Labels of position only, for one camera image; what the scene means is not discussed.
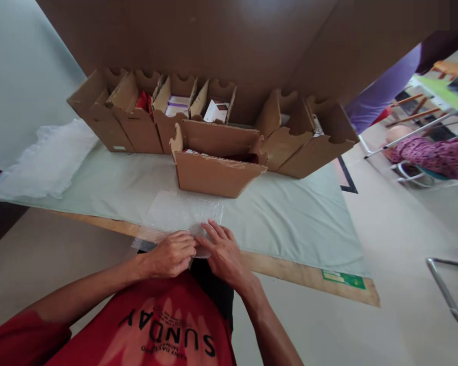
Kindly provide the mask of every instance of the plastic bag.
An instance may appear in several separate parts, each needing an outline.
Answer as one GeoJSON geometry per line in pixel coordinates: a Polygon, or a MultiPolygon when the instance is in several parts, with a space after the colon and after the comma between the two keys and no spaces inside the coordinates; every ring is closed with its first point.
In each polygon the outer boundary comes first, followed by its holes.
{"type": "Polygon", "coordinates": [[[98,137],[82,119],[65,126],[45,126],[17,164],[0,174],[0,198],[50,195],[61,198],[98,137]]]}
{"type": "MultiPolygon", "coordinates": [[[[204,235],[200,223],[211,219],[221,224],[223,211],[224,205],[217,198],[207,199],[205,195],[189,192],[160,191],[132,246],[147,252],[178,230],[188,230],[193,236],[204,235]]],[[[208,258],[209,253],[197,247],[195,257],[208,258]]]]}

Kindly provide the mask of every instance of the forearm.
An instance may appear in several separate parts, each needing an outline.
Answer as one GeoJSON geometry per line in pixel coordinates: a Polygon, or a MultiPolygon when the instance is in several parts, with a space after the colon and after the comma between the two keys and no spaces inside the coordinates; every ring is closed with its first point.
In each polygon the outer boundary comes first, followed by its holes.
{"type": "Polygon", "coordinates": [[[266,298],[259,279],[251,274],[239,291],[256,333],[265,366],[303,365],[297,350],[266,298]]]}
{"type": "Polygon", "coordinates": [[[71,325],[98,303],[136,281],[135,263],[130,260],[66,285],[22,312],[35,311],[46,322],[71,325]]]}

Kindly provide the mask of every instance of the light green cloth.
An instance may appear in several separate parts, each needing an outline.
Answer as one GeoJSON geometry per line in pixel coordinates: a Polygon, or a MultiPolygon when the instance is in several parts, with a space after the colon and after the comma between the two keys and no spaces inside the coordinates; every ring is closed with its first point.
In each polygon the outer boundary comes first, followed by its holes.
{"type": "Polygon", "coordinates": [[[449,104],[449,106],[458,111],[458,94],[448,89],[449,80],[434,80],[425,76],[414,75],[414,78],[419,81],[431,94],[441,98],[449,104]]]}
{"type": "MultiPolygon", "coordinates": [[[[162,190],[179,190],[171,156],[111,153],[99,144],[61,200],[10,202],[141,225],[162,190]]],[[[237,199],[193,195],[223,203],[222,223],[241,249],[369,277],[332,164],[300,180],[264,173],[237,199]]]]}

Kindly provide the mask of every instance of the cardboard compartment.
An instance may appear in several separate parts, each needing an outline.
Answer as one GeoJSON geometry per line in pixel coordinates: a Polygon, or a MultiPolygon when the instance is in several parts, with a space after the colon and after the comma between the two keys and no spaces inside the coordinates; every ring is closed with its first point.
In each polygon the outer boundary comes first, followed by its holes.
{"type": "Polygon", "coordinates": [[[154,100],[162,81],[163,78],[157,72],[153,72],[151,76],[141,70],[129,72],[107,100],[107,106],[121,123],[136,153],[163,153],[158,130],[149,109],[146,111],[136,106],[143,91],[154,100]]]}
{"type": "Polygon", "coordinates": [[[210,82],[207,80],[190,107],[190,118],[202,122],[205,121],[219,125],[227,125],[234,105],[236,89],[237,86],[231,82],[226,86],[222,86],[217,79],[211,80],[210,82]],[[219,109],[224,109],[222,114],[227,112],[226,116],[224,118],[217,118],[217,116],[214,115],[214,118],[209,118],[209,114],[213,115],[211,112],[212,110],[216,110],[217,107],[219,109]]]}
{"type": "Polygon", "coordinates": [[[169,117],[165,114],[168,107],[168,102],[171,96],[177,97],[188,97],[188,109],[190,109],[193,99],[195,98],[195,92],[197,89],[197,78],[189,76],[185,80],[180,78],[177,74],[171,74],[168,76],[166,82],[160,88],[156,99],[153,102],[153,115],[154,121],[158,128],[159,137],[161,139],[161,146],[165,154],[170,154],[169,141],[175,138],[175,124],[181,123],[184,119],[190,117],[184,113],[177,113],[173,117],[169,117]]]}
{"type": "Polygon", "coordinates": [[[126,76],[125,70],[120,70],[118,73],[110,69],[95,70],[67,99],[67,102],[109,151],[133,153],[134,148],[129,138],[105,104],[110,94],[126,76]]]}
{"type": "Polygon", "coordinates": [[[317,103],[315,97],[306,99],[307,108],[314,113],[324,132],[301,147],[278,170],[278,173],[304,178],[341,156],[359,142],[353,126],[339,103],[327,100],[317,103]]]}
{"type": "Polygon", "coordinates": [[[170,145],[180,189],[237,198],[267,169],[268,155],[260,151],[262,141],[257,130],[193,120],[177,123],[170,145]],[[187,148],[209,156],[183,152],[187,148]],[[258,164],[223,158],[241,154],[256,154],[258,164]]]}
{"type": "Polygon", "coordinates": [[[261,150],[268,154],[270,171],[278,171],[315,131],[304,99],[296,91],[284,96],[280,89],[270,93],[255,127],[265,136],[261,150]]]}

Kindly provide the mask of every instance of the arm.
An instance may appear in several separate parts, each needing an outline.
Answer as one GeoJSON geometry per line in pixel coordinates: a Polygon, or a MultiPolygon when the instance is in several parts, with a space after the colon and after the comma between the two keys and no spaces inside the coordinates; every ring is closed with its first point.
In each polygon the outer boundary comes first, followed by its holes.
{"type": "Polygon", "coordinates": [[[71,325],[101,301],[138,281],[178,276],[195,255],[195,244],[187,231],[177,231],[151,252],[66,285],[22,312],[35,311],[43,321],[71,325]]]}
{"type": "Polygon", "coordinates": [[[209,224],[202,224],[202,227],[212,241],[203,236],[195,239],[211,254],[209,265],[212,272],[232,286],[243,299],[264,365],[303,365],[259,279],[244,265],[233,233],[215,221],[209,220],[209,224]]]}

